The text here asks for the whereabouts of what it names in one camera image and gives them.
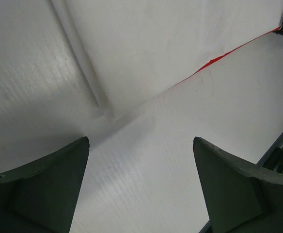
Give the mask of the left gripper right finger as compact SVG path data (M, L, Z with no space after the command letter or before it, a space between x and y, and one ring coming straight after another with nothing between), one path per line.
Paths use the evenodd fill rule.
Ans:
M200 137L193 152L214 233L283 233L283 174Z

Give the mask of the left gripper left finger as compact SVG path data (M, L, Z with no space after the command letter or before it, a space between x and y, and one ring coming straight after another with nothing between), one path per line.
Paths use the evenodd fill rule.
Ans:
M87 137L0 173L0 233L68 233L90 151Z

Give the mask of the white red-print t-shirt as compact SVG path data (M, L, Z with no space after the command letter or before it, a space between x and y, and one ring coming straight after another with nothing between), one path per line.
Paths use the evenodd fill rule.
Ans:
M101 111L118 118L280 27L282 0L55 0Z

